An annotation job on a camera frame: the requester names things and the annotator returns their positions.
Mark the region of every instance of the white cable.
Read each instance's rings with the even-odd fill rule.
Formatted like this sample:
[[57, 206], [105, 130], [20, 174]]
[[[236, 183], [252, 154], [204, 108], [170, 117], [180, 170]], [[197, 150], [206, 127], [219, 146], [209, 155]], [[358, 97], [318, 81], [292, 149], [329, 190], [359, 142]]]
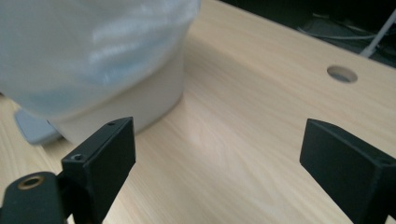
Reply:
[[341, 36], [341, 35], [316, 35], [309, 33], [302, 28], [298, 27], [298, 31], [305, 35], [311, 35], [313, 37], [318, 37], [318, 38], [328, 38], [328, 39], [339, 39], [339, 40], [360, 40], [360, 39], [373, 39], [375, 35], [352, 35], [352, 36]]
[[388, 31], [390, 26], [396, 22], [396, 8], [390, 15], [389, 19], [385, 22], [385, 24], [382, 26], [381, 30], [378, 32], [374, 40], [370, 43], [369, 46], [367, 46], [362, 52], [361, 56], [365, 58], [369, 58], [374, 54], [375, 52], [375, 47], [378, 45], [379, 41], [381, 41], [382, 37], [384, 37], [385, 33]]

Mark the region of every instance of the light wood grain surface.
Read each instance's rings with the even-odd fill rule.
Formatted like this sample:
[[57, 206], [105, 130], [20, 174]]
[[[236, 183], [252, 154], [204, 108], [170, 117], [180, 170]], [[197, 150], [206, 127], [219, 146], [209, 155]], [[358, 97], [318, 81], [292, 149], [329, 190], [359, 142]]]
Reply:
[[[358, 81], [332, 79], [333, 64]], [[185, 71], [178, 105], [136, 136], [137, 163], [105, 223], [350, 223], [299, 163], [308, 118], [396, 157], [393, 68], [204, 0]], [[22, 175], [59, 173], [75, 147], [28, 145], [17, 108], [0, 96], [1, 194]]]

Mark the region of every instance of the white plastic bag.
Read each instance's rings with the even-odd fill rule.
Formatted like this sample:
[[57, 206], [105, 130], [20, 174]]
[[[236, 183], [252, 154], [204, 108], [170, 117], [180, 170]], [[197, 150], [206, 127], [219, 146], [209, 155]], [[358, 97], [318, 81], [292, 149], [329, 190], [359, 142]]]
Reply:
[[199, 4], [0, 1], [0, 90], [44, 119], [77, 114], [166, 63]]

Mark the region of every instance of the screw hole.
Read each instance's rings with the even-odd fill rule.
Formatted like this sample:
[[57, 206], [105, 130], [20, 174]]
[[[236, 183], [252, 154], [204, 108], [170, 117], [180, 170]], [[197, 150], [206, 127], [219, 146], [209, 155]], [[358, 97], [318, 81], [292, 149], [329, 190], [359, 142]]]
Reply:
[[18, 184], [18, 189], [32, 189], [42, 184], [43, 181], [44, 176], [34, 175], [22, 180], [20, 184]]

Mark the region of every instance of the transparent plastic wrap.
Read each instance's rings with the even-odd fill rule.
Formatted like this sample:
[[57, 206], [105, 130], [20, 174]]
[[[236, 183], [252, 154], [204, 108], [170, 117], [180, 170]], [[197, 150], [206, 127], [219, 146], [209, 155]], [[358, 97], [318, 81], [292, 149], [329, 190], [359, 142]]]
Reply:
[[163, 66], [199, 0], [0, 2], [0, 90], [43, 119], [64, 119]]

